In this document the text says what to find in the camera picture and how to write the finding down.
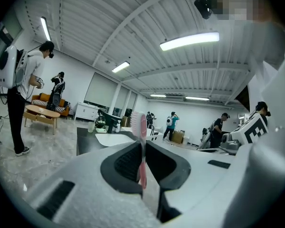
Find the ceiling light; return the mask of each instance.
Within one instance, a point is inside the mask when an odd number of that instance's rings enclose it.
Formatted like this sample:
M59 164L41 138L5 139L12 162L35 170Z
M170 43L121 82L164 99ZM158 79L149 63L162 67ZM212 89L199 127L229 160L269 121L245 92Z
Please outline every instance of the ceiling light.
M151 97L166 98L165 95L150 95Z
M219 41L218 32L196 34L192 36L186 36L186 37L174 39L171 41L161 43L160 47L162 48L163 51L167 51L173 48L179 48L179 47L187 46L191 44L213 42L213 41Z
M201 97L190 97L190 96L186 96L187 100L198 100L198 101L208 101L209 98L201 98Z
M122 63L121 65L117 66L116 68L114 68L112 71L114 73L117 73L118 71L124 69L125 67L128 67L130 65L130 63L128 63L127 61L125 61L124 63Z
M47 40L51 41L51 36L49 35L49 31L48 31L48 23L47 23L47 19L45 17L41 17L41 24L44 30L44 33L46 34Z

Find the round wooden table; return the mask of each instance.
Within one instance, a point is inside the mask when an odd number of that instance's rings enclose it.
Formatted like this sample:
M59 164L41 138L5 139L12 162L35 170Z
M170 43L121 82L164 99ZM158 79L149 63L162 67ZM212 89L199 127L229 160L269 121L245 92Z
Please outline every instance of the round wooden table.
M50 110L41 108L37 105L27 105L26 112L24 112L23 116L25 117L24 126L26 127L27 119L30 119L32 121L38 121L45 124L51 124L53 125L53 135L55 134L55 121L56 121L56 128L57 128L57 118L60 117L60 114L58 112L52 112Z

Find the yellow couch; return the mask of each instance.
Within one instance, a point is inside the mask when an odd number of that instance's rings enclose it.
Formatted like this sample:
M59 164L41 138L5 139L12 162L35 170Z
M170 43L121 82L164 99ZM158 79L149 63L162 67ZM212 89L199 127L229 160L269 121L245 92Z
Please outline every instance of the yellow couch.
M45 93L41 93L40 95L33 95L31 104L37 105L41 108L46 108L47 104L48 104L49 97L50 97L50 95L47 95ZM55 109L55 112L58 112L58 113L60 113L60 115L63 115L63 116L68 116L70 109L69 109L68 105L64 108L63 107L64 103L65 103L65 100L61 99L59 106L57 106Z

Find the white cabinet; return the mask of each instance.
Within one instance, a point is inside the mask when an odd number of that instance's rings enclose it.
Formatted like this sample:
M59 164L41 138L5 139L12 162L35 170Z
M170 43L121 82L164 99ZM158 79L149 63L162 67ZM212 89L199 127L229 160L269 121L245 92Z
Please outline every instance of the white cabinet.
M76 118L79 117L79 118L95 121L98 109L99 108L97 106L78 102L74 120L76 120Z

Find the toothbrush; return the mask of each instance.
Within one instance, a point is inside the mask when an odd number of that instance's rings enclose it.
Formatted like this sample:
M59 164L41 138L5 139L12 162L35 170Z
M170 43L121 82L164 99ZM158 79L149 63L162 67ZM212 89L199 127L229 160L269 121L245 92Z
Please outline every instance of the toothbrush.
M147 139L147 119L143 112L133 112L131 115L131 127L134 136L138 137L142 147L142 163L139 166L141 185L143 189L147 187L146 175L146 139Z

